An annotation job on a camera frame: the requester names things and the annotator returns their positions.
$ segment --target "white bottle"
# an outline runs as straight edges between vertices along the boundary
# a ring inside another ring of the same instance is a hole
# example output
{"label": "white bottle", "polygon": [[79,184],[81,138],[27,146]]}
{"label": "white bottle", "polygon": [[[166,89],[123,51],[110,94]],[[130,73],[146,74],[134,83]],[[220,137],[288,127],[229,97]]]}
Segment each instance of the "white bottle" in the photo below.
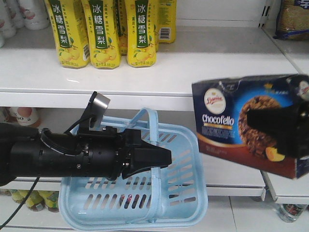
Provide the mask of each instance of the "white bottle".
{"label": "white bottle", "polygon": [[25,27],[29,30],[41,30],[49,25],[48,14],[43,0],[18,0],[24,15]]}
{"label": "white bottle", "polygon": [[8,5],[11,18],[16,28],[22,28],[24,26],[24,18],[20,13],[19,6],[17,0],[6,0],[6,4]]}
{"label": "white bottle", "polygon": [[2,32],[0,31],[0,47],[3,47],[4,41],[5,41],[4,36],[3,36]]}
{"label": "white bottle", "polygon": [[0,0],[0,31],[5,39],[11,38],[16,34],[16,27],[12,22],[6,0]]}

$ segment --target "barcode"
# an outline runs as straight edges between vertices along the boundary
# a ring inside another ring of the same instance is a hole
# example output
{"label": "barcode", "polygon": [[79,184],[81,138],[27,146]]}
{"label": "barcode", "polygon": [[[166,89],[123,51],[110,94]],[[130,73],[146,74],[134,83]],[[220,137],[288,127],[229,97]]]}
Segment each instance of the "barcode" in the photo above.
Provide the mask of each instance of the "barcode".
{"label": "barcode", "polygon": [[161,40],[170,40],[170,28],[161,28],[159,38]]}
{"label": "barcode", "polygon": [[85,57],[85,59],[88,59],[89,56],[90,56],[89,46],[86,44],[84,46],[84,57]]}

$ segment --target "yellow bottle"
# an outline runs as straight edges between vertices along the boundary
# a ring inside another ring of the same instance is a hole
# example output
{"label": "yellow bottle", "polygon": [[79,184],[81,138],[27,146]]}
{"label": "yellow bottle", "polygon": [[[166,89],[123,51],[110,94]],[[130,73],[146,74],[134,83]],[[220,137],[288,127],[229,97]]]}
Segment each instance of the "yellow bottle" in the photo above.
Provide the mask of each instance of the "yellow bottle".
{"label": "yellow bottle", "polygon": [[[18,190],[19,194],[26,197],[28,190]],[[26,206],[32,211],[41,211],[45,207],[44,199],[39,195],[38,191],[33,190],[29,198],[26,200]]]}
{"label": "yellow bottle", "polygon": [[159,50],[159,0],[154,0],[154,44],[155,51]]}
{"label": "yellow bottle", "polygon": [[150,67],[156,62],[154,35],[154,2],[155,0],[125,0],[128,18],[129,65]]}
{"label": "yellow bottle", "polygon": [[58,212],[58,198],[59,192],[58,191],[43,191],[38,190],[39,195],[44,198],[45,205],[47,206],[48,210],[51,212]]}
{"label": "yellow bottle", "polygon": [[159,43],[173,43],[176,39],[177,0],[159,0]]}
{"label": "yellow bottle", "polygon": [[89,63],[89,45],[80,0],[45,0],[62,66],[82,68]]}
{"label": "yellow bottle", "polygon": [[120,65],[117,27],[113,0],[82,0],[86,16],[90,60],[98,69],[114,69]]}
{"label": "yellow bottle", "polygon": [[125,0],[115,0],[115,20],[119,37],[119,50],[122,56],[127,54],[127,21]]}

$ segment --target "basket handle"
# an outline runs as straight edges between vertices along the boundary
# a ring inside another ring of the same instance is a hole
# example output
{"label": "basket handle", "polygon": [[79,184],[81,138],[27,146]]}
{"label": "basket handle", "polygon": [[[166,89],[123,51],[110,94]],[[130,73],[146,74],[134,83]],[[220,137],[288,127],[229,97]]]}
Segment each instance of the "basket handle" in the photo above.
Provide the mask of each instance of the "basket handle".
{"label": "basket handle", "polygon": [[129,122],[128,128],[133,128],[136,123],[145,115],[148,114],[148,125],[147,128],[149,128],[150,132],[150,143],[153,145],[157,145],[158,143],[158,113],[156,110],[152,110],[149,108],[142,108]]}
{"label": "basket handle", "polygon": [[[148,114],[149,120],[147,128],[149,128],[150,133],[150,143],[153,145],[158,145],[158,113],[155,110],[149,108],[142,108],[129,122],[128,128],[133,128],[138,120],[140,120],[145,114]],[[162,201],[162,191],[161,191],[161,169],[159,167],[151,168],[151,202],[147,214],[139,219],[134,219],[127,221],[127,223],[137,223],[139,221],[149,220],[150,222],[155,221],[155,216],[161,206]]]}

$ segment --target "danisa logo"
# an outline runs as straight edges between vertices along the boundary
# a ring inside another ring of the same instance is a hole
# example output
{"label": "danisa logo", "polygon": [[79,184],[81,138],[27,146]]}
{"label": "danisa logo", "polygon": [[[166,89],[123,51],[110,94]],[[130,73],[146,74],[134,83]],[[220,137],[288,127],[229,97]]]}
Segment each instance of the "danisa logo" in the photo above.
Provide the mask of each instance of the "danisa logo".
{"label": "danisa logo", "polygon": [[206,108],[213,114],[221,114],[225,110],[226,102],[222,92],[216,88],[207,90],[204,96]]}

